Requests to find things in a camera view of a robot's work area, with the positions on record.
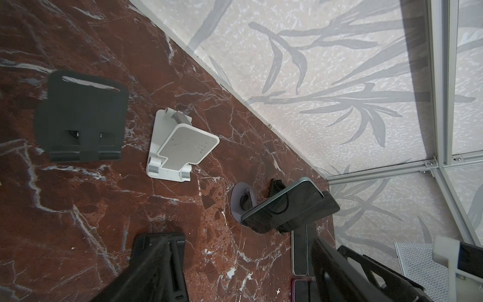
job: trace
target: phone screen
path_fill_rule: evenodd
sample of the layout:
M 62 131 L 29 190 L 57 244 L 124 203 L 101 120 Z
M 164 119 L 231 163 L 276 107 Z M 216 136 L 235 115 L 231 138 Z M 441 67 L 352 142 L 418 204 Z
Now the phone screen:
M 292 281 L 292 302 L 309 301 L 309 282 L 306 280 Z
M 330 194 L 328 194 L 330 198 L 325 199 L 309 180 L 302 181 L 282 192 L 281 196 L 275 199 L 269 198 L 244 214 L 241 218 L 243 224 L 259 234 L 282 224 L 285 230 L 290 231 L 340 210 Z
M 307 274 L 307 234 L 305 226 L 292 231 L 292 267 L 294 275 Z

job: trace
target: white phone stand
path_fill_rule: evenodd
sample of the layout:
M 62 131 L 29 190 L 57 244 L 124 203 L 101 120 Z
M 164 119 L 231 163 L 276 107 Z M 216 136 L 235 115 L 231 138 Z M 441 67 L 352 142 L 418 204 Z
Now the white phone stand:
M 149 177 L 189 181 L 191 164 L 199 164 L 220 143 L 218 136 L 193 127 L 191 120 L 171 108 L 156 112 L 146 165 Z

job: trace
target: mesh panel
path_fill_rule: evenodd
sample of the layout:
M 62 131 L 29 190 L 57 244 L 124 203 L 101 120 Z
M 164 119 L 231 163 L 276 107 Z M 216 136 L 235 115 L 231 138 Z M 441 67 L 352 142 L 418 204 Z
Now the mesh panel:
M 394 242 L 403 276 L 422 285 L 434 302 L 446 302 L 448 268 L 433 261 L 433 244 Z

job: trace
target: phone stand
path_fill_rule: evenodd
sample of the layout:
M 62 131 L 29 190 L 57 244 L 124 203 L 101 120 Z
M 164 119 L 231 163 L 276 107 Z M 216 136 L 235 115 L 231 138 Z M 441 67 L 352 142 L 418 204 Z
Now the phone stand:
M 247 183 L 237 183 L 231 191 L 231 215 L 242 223 L 242 216 L 251 208 L 256 207 L 257 200 L 253 188 Z
M 269 198 L 285 189 L 280 179 L 272 179 L 270 184 Z M 242 216 L 258 205 L 253 188 L 247 183 L 237 183 L 231 191 L 230 209 L 231 215 L 236 221 L 242 223 Z
M 189 181 L 191 164 L 199 164 L 220 143 L 218 136 L 193 127 L 191 120 L 171 108 L 156 112 L 146 165 L 149 177 Z
M 47 99 L 35 111 L 37 143 L 50 160 L 120 160 L 128 91 L 121 83 L 58 70 L 49 75 Z

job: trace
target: gray leaf pattern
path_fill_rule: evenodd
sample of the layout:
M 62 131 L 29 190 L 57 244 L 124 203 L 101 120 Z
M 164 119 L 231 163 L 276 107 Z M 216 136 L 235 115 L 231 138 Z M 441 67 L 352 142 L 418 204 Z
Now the gray leaf pattern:
M 321 168 L 321 167 L 315 167 L 315 169 L 317 170 L 317 172 L 319 172 L 320 175 L 322 175 L 324 178 L 327 178 L 329 176 L 332 176 L 333 174 L 331 174 L 327 169 L 324 169 L 324 168 Z
M 225 81 L 225 83 L 228 84 L 228 86 L 230 86 L 230 88 L 232 88 L 231 86 L 231 82 L 230 80 L 228 79 L 228 76 L 227 74 L 225 73 L 225 71 L 223 70 L 223 68 L 221 68 L 220 65 L 218 65 L 218 63 L 215 62 L 215 60 L 213 60 L 212 57 L 210 57 L 210 62 L 212 63 L 213 65 L 213 68 L 214 70 L 216 71 L 216 73 L 220 76 L 220 78 Z
M 210 11 L 201 27 L 196 31 L 195 35 L 188 43 L 188 47 L 196 50 L 198 46 L 213 33 L 214 29 L 220 22 L 221 18 L 227 11 L 233 0 L 216 0 L 213 9 Z
M 344 170 L 345 173 L 349 172 L 349 166 Z M 387 184 L 389 183 L 390 178 L 383 179 L 381 183 L 377 186 L 377 188 L 374 190 L 374 192 L 367 198 L 367 200 L 362 199 L 361 197 L 357 196 L 356 194 L 359 194 L 369 188 L 371 188 L 373 185 L 375 185 L 378 181 L 366 181 L 362 182 L 360 184 L 354 185 L 352 187 L 347 188 L 344 190 L 341 188 L 342 185 L 336 185 L 331 187 L 331 193 L 334 196 L 335 199 L 345 199 L 345 200 L 350 200 L 350 201 L 355 201 L 359 205 L 349 208 L 349 209 L 344 209 L 340 210 L 337 213 L 335 213 L 335 216 L 349 216 L 352 215 L 354 212 L 356 212 L 352 217 L 350 217 L 348 220 L 344 222 L 342 226 L 334 226 L 334 231 L 336 235 L 336 240 L 340 244 L 345 244 L 342 239 L 352 242 L 355 244 L 363 244 L 367 246 L 371 246 L 373 248 L 376 248 L 388 255 L 390 255 L 393 258 L 396 258 L 396 251 L 395 249 L 388 247 L 384 245 L 383 243 L 380 243 L 376 240 L 372 239 L 364 239 L 364 238 L 358 238 L 354 236 L 350 236 L 347 234 L 347 231 L 356 224 L 356 222 L 359 221 L 359 219 L 364 215 L 366 211 L 375 211 L 377 213 L 389 216 L 395 220 L 402 221 L 402 219 L 395 215 L 394 213 L 391 213 L 387 210 L 381 209 L 375 205 L 372 205 L 371 203 L 376 200 L 379 195 L 383 192 L 383 190 L 386 188 Z
M 330 165 L 330 166 L 331 166 L 331 168 L 333 168 L 333 169 L 334 169 L 334 170 L 335 170 L 335 171 L 336 171 L 338 174 L 340 174 L 340 173 L 341 173 L 339 170 L 337 170 L 337 168 L 336 168 L 336 167 L 334 167 L 334 166 L 332 166 L 332 165 Z
M 361 116 L 358 130 L 352 135 L 350 139 L 342 144 L 348 144 L 357 140 L 366 130 L 368 125 L 372 127 L 372 135 L 377 144 L 385 148 L 386 147 L 386 125 L 381 114 L 386 115 L 388 118 L 402 117 L 402 114 L 385 108 L 380 105 L 374 104 L 387 104 L 396 102 L 430 102 L 429 92 L 410 92 L 410 91 L 372 91 L 374 83 L 371 81 L 399 76 L 406 73 L 414 73 L 418 70 L 428 67 L 427 50 L 422 45 L 427 43 L 426 36 L 426 21 L 423 16 L 410 16 L 400 20 L 379 21 L 372 23 L 357 23 L 367 17 L 379 16 L 391 12 L 400 6 L 413 5 L 416 3 L 414 0 L 390 0 L 381 6 L 379 0 L 363 0 L 357 6 L 346 11 L 342 15 L 339 15 L 332 19 L 330 23 L 323 28 L 296 30 L 296 29 L 283 29 L 278 33 L 271 31 L 270 29 L 262 26 L 258 23 L 251 22 L 249 27 L 259 31 L 267 36 L 274 53 L 274 62 L 270 69 L 269 75 L 263 86 L 262 94 L 265 94 L 272 87 L 277 75 L 280 73 L 282 65 L 281 52 L 274 42 L 277 42 L 283 49 L 285 49 L 292 58 L 292 62 L 297 65 L 299 69 L 299 77 L 296 86 L 296 94 L 299 94 L 299 89 L 305 79 L 307 73 L 307 59 L 303 51 L 310 50 L 314 47 L 333 47 L 342 46 L 351 49 L 368 49 L 379 46 L 377 42 L 365 41 L 361 39 L 354 39 L 354 36 L 360 34 L 370 34 L 379 31 L 404 29 L 405 36 L 391 42 L 388 46 L 380 50 L 371 58 L 365 62 L 356 66 L 351 72 L 338 79 L 332 85 L 333 87 L 327 88 L 322 91 L 311 93 L 305 96 L 297 96 L 291 98 L 283 97 L 253 97 L 248 103 L 263 102 L 264 104 L 294 104 L 297 102 L 331 102 L 328 106 L 321 106 L 314 109 L 302 110 L 301 114 L 329 114 L 337 111 L 345 112 L 333 123 L 327 127 L 334 126 L 347 118 L 356 109 Z M 463 8 L 464 10 L 475 9 L 475 6 L 482 6 L 481 4 L 475 4 L 469 7 Z M 463 20 L 462 26 L 483 28 L 483 22 L 481 18 L 478 18 L 475 14 L 472 14 L 472 18 Z M 286 40 L 286 37 L 311 37 L 317 36 L 317 38 L 308 45 L 303 46 L 291 46 Z M 476 47 L 483 46 L 483 39 L 475 40 L 458 47 L 458 53 L 474 49 Z M 404 54 L 408 51 L 418 49 L 418 55 L 411 56 L 410 60 L 406 62 L 400 62 L 393 64 L 392 66 L 376 70 L 370 74 L 360 76 L 364 72 L 373 69 L 380 64 L 396 58 L 397 56 Z M 358 92 L 343 93 L 334 96 L 328 96 L 330 94 L 337 93 L 340 90 L 354 87 L 356 85 L 364 84 L 365 89 Z M 475 98 L 466 97 L 462 95 L 455 95 L 455 102 L 472 102 Z
M 272 46 L 273 51 L 273 63 L 265 85 L 263 86 L 262 93 L 266 93 L 272 87 L 273 83 L 275 83 L 277 75 L 280 72 L 280 68 L 282 67 L 282 59 L 284 58 L 284 55 L 280 49 L 277 47 L 277 45 L 275 45 L 275 43 L 273 43 L 271 39 L 270 45 Z
M 468 210 L 468 218 L 474 229 L 477 229 L 482 221 L 483 216 L 483 185 L 476 190 L 473 202 Z
M 421 229 L 423 230 L 424 243 L 433 243 L 433 238 L 431 237 L 431 233 L 429 232 L 426 223 L 424 223 L 424 220 L 419 216 L 418 219 Z

